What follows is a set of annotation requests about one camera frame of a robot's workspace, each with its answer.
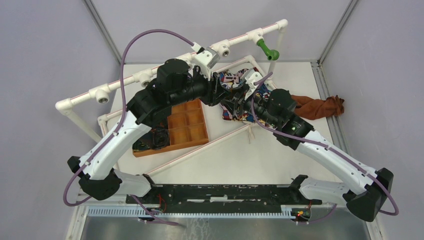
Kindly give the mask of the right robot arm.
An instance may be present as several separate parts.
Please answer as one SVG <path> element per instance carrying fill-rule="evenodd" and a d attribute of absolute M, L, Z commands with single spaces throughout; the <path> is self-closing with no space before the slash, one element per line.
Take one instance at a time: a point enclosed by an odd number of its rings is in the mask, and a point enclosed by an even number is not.
<path fill-rule="evenodd" d="M 378 214 L 399 213 L 391 196 L 394 174 L 385 167 L 376 170 L 367 166 L 330 143 L 295 114 L 297 104 L 287 90 L 274 89 L 268 97 L 260 97 L 252 89 L 231 90 L 223 105 L 235 115 L 251 114 L 282 145 L 315 160 L 340 179 L 333 182 L 298 176 L 295 187 L 288 191 L 293 203 L 302 204 L 307 199 L 334 203 L 366 222 L 373 222 Z"/>

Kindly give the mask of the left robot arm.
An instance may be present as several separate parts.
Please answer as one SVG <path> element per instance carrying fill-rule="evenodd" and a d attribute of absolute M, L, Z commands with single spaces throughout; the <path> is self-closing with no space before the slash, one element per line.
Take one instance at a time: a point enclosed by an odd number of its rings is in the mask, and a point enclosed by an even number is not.
<path fill-rule="evenodd" d="M 121 118 L 90 152 L 73 156 L 68 166 L 73 179 L 89 198 L 102 201 L 115 194 L 133 195 L 150 204 L 158 191 L 142 175 L 121 172 L 114 165 L 138 139 L 171 115 L 182 103 L 201 100 L 215 106 L 229 95 L 219 75 L 213 72 L 214 60 L 195 60 L 193 67 L 177 58 L 157 68 L 156 77 L 123 102 Z"/>

